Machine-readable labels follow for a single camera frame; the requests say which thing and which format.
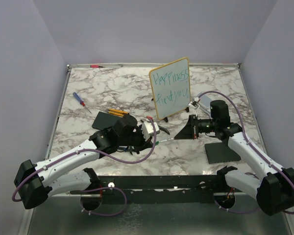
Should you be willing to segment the white whiteboard marker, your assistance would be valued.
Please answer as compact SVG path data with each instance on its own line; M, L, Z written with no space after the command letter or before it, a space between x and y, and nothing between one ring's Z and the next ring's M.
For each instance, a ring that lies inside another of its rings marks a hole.
M174 138L168 138L168 139L160 140L160 141L158 141L158 143L163 143L163 142L172 141L172 140L174 140Z

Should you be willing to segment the yellow framed whiteboard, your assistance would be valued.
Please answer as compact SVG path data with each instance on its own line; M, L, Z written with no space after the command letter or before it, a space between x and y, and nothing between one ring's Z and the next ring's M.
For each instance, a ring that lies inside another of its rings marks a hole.
M187 57L152 69L149 72L149 80L159 120L188 108L191 89Z

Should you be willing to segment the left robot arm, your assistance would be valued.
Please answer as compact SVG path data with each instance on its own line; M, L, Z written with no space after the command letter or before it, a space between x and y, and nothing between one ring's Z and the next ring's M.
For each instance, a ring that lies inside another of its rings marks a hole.
M13 202L22 202L25 209L35 208L44 203L50 196L69 191L95 192L99 187L95 172L86 168L79 173L72 170L102 157L117 162L121 159L112 154L119 147L132 147L140 152L146 148L153 152L156 137L160 129L151 117L138 125L136 118L124 115L110 127L96 131L87 140L75 148L52 159L33 163L26 160L20 164L12 194Z

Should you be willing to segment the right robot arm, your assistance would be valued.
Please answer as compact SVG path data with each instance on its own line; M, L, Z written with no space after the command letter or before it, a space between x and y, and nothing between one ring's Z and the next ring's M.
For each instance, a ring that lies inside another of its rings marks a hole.
M217 171L216 188L227 191L238 189L257 201L267 215L287 211L294 207L294 169L277 164L253 144L242 125L230 120L228 105L223 100L210 103L211 118L198 119L190 115L187 124L174 137L176 140L192 140L202 133L215 133L229 149L238 154L256 174L246 175L236 167L224 167Z

